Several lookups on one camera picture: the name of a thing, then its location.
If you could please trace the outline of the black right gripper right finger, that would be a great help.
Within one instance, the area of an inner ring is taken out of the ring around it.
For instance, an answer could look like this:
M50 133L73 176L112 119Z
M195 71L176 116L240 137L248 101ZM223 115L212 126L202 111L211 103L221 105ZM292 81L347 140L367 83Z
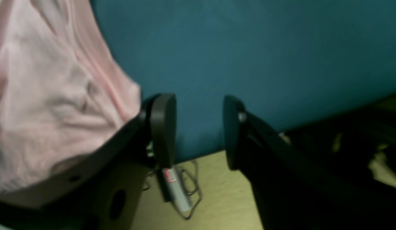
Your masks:
M227 162L250 182L265 230L396 230L396 111L367 106L288 132L286 142L234 96L223 100Z

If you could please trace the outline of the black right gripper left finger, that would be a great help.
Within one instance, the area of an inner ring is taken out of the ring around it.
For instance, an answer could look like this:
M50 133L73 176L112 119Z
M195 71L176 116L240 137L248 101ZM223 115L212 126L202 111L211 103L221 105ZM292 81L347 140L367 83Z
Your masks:
M0 196L12 230L128 230L149 172L173 166L176 95L152 96L106 144L67 170Z

